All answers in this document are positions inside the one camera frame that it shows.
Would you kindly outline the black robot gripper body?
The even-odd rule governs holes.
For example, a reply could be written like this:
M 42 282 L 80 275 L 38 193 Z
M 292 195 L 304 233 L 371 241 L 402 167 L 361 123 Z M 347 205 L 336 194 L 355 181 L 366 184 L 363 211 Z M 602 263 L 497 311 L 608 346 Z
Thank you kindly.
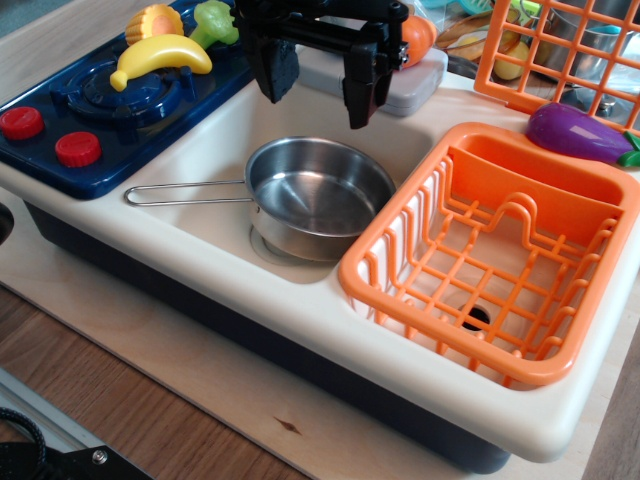
M 409 9 L 399 1 L 236 1 L 233 17 L 246 56 L 261 69 L 279 42 L 337 54 L 364 45 L 384 73 L 409 60 L 402 38 Z

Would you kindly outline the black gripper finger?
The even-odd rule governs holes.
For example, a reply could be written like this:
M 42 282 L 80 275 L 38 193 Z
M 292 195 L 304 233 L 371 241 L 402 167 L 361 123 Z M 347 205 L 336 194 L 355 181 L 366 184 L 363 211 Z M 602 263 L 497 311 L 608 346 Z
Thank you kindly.
M 351 129 L 366 127 L 371 116 L 385 105 L 392 77 L 393 71 L 379 73 L 372 65 L 345 66 L 342 87 Z
M 273 104 L 280 102 L 299 77 L 297 45 L 289 40 L 259 38 L 253 70 L 265 97 Z

